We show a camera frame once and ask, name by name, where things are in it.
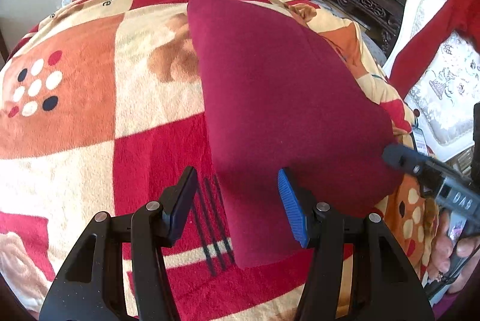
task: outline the finger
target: finger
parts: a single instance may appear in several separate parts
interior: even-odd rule
[[[438,253],[432,253],[430,261],[441,272],[448,272],[450,269],[450,259],[442,257]]]
[[[435,237],[435,242],[432,249],[432,254],[435,254],[443,259],[448,259],[453,252],[452,240],[445,235],[437,236]]]
[[[479,244],[480,237],[463,238],[458,242],[457,255],[460,257],[468,257]]]
[[[473,271],[477,267],[477,264],[480,260],[480,252],[477,252],[467,264],[462,268],[460,271],[460,275],[458,276],[457,280],[450,286],[448,291],[450,293],[456,293],[463,289],[467,281],[470,279]]]
[[[429,264],[428,267],[427,267],[427,273],[428,273],[428,277],[430,279],[435,279],[437,276],[438,276],[438,268],[435,267],[433,264]]]
[[[443,210],[439,217],[438,222],[438,233],[443,235],[447,234],[448,228],[450,227],[450,212],[448,210]]]

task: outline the maroon pillow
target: maroon pillow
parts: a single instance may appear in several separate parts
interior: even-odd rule
[[[360,217],[400,185],[402,174],[382,161],[395,141],[390,116],[325,39],[242,1],[191,0],[187,16],[239,266],[299,249],[278,194],[280,168],[318,201]]]

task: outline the black handle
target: black handle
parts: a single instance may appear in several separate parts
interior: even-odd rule
[[[476,224],[474,224],[471,221],[467,221],[465,223],[465,226],[462,230],[462,234],[459,237],[459,240],[465,239],[466,237],[470,237],[472,235],[478,234],[479,228]],[[450,256],[450,269],[448,270],[447,274],[445,277],[448,277],[448,283],[447,284],[452,284],[455,279],[460,275],[460,270],[457,271],[457,269],[460,267],[460,265],[466,260],[466,258],[461,258],[457,254],[457,245],[458,242],[455,244],[453,248],[452,255]]]

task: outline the blanket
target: blanket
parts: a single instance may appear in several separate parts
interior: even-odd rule
[[[289,320],[311,252],[241,270],[211,161],[202,86],[186,20],[189,0],[78,0],[25,35],[0,72],[0,271],[38,312],[69,250],[98,211],[135,211],[193,165],[200,187],[182,238],[164,249],[182,320]],[[413,115],[388,84],[359,27],[306,0],[242,0],[327,38],[365,95],[411,146]],[[405,176],[376,205],[421,277],[436,207]],[[127,310],[137,315],[131,253]],[[348,310],[346,249],[339,314]]]

